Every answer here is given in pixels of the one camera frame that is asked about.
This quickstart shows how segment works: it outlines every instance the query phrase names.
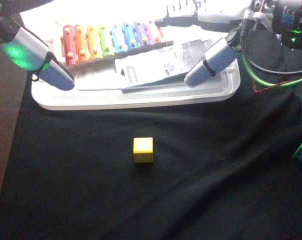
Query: yellow cube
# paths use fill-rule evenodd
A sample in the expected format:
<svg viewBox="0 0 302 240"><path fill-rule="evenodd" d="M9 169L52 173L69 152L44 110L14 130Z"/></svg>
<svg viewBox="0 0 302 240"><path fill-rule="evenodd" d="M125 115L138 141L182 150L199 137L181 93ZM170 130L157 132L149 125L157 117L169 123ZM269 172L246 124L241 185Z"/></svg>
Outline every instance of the yellow cube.
<svg viewBox="0 0 302 240"><path fill-rule="evenodd" d="M135 138L133 144L134 161L136 164L153 162L153 138Z"/></svg>

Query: black tablecloth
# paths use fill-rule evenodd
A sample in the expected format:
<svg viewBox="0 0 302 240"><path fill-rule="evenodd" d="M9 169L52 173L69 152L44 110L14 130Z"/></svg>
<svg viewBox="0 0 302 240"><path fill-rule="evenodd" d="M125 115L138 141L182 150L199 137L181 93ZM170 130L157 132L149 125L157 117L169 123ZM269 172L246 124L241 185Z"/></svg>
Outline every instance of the black tablecloth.
<svg viewBox="0 0 302 240"><path fill-rule="evenodd" d="M234 97L195 105L47 111L28 83L0 239L302 239L301 104L254 94L239 62ZM152 166L134 164L135 137L154 138Z"/></svg>

